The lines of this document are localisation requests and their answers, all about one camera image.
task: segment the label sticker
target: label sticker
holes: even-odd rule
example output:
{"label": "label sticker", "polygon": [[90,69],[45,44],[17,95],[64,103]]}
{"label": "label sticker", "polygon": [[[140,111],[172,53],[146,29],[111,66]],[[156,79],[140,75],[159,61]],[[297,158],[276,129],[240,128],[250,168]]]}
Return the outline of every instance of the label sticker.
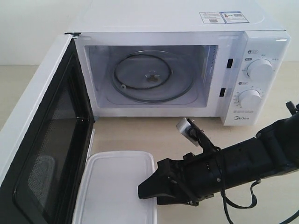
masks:
{"label": "label sticker", "polygon": [[199,13],[204,24],[223,24],[225,23],[220,12]]}
{"label": "label sticker", "polygon": [[249,23],[240,11],[220,12],[225,23]]}

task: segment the microwave door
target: microwave door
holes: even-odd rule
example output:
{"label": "microwave door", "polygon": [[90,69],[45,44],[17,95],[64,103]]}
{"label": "microwave door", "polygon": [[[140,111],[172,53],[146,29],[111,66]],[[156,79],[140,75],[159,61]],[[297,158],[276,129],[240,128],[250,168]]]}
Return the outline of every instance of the microwave door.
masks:
{"label": "microwave door", "polygon": [[74,40],[59,36],[0,133],[1,223],[71,223],[93,123]]}

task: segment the power level knob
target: power level knob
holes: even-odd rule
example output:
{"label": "power level knob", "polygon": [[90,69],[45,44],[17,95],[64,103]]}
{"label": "power level knob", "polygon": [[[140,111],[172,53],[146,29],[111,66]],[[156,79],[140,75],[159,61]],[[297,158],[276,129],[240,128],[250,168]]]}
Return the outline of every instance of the power level knob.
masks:
{"label": "power level knob", "polygon": [[246,90],[238,97],[238,102],[245,110],[255,110],[261,103],[260,93],[256,90]]}
{"label": "power level knob", "polygon": [[253,81],[269,81],[273,76],[273,67],[266,59],[258,59],[247,68],[247,75]]}

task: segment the wall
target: wall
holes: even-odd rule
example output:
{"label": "wall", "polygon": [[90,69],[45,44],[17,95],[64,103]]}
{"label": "wall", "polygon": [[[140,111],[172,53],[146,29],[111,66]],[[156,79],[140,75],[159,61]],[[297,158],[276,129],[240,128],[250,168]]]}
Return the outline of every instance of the wall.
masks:
{"label": "wall", "polygon": [[[285,61],[299,61],[299,1],[257,0],[292,37]],[[0,65],[40,64],[88,0],[9,0],[0,3]]]}

